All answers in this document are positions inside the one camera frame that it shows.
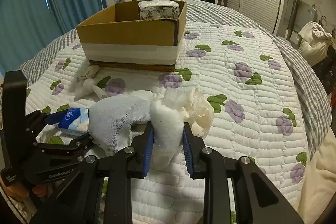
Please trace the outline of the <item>operator hand orange glove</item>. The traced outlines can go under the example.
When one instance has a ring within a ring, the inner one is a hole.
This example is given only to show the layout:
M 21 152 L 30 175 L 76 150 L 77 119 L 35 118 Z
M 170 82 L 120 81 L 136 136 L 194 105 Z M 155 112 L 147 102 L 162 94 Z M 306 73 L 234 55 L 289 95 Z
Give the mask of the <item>operator hand orange glove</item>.
M 1 186 L 8 196 L 18 201 L 29 196 L 29 191 L 20 182 L 16 182 L 11 186 L 5 186 L 5 183 L 1 179 Z M 38 197 L 44 197 L 47 194 L 47 188 L 47 185 L 37 185 L 33 187 L 32 192 Z

